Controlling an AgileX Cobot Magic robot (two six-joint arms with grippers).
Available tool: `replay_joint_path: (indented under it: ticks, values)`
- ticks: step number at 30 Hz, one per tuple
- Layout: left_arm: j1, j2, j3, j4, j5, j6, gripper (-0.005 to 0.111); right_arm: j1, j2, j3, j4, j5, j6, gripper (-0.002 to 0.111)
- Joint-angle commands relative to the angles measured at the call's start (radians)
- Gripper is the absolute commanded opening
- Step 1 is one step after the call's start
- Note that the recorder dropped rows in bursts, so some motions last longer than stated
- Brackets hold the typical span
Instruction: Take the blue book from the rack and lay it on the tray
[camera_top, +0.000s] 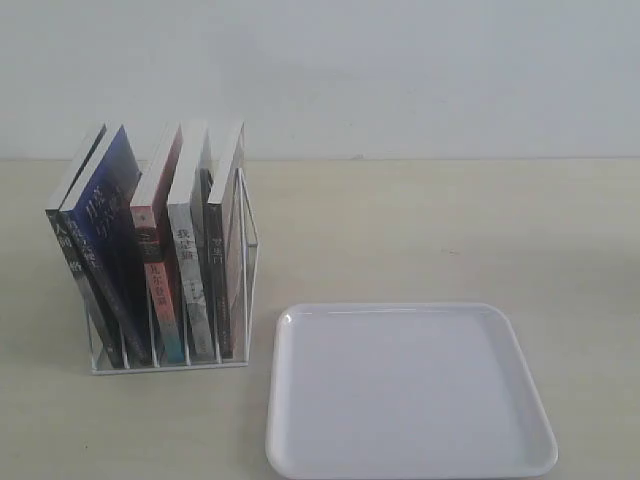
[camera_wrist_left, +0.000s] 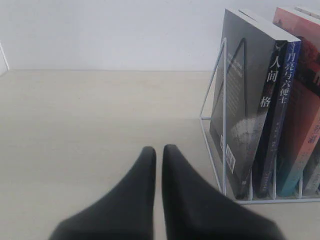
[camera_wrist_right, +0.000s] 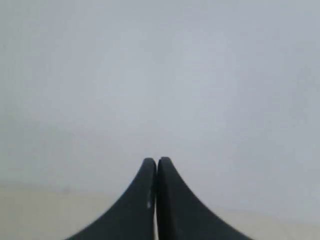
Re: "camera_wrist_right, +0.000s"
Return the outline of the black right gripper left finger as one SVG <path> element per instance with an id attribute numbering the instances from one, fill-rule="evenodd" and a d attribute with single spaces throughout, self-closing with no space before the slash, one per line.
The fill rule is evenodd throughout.
<path id="1" fill-rule="evenodd" d="M 70 240 L 153 240 L 157 166 L 142 161 L 121 197 L 98 219 L 70 236 Z"/>

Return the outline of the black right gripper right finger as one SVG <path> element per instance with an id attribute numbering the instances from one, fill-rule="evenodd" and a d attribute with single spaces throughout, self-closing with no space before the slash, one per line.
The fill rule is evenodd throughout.
<path id="1" fill-rule="evenodd" d="M 160 240 L 250 239 L 196 197 L 169 157 L 158 162 L 157 227 Z"/>

